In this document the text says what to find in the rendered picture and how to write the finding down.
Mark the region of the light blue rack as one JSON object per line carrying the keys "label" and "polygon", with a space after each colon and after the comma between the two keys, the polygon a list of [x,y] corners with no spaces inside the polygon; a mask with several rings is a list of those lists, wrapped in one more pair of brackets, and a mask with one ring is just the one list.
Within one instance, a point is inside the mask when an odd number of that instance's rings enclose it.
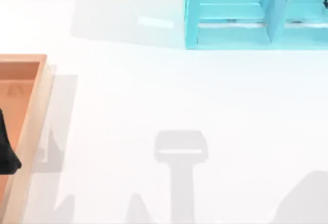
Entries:
{"label": "light blue rack", "polygon": [[184,0],[184,42],[203,50],[328,50],[328,0]]}

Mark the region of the shallow salmon-coloured box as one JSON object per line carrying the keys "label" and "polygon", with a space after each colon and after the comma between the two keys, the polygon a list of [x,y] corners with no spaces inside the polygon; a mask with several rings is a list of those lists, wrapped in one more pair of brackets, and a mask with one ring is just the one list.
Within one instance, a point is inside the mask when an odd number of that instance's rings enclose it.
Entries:
{"label": "shallow salmon-coloured box", "polygon": [[0,54],[0,109],[22,167],[0,176],[0,224],[21,224],[53,86],[45,54]]}

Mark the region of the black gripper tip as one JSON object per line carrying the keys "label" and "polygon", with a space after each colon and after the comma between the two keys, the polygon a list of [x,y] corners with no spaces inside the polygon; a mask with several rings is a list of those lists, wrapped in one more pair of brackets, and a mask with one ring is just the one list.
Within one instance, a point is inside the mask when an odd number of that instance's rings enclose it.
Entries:
{"label": "black gripper tip", "polygon": [[0,175],[13,175],[22,167],[22,163],[13,151],[0,109]]}

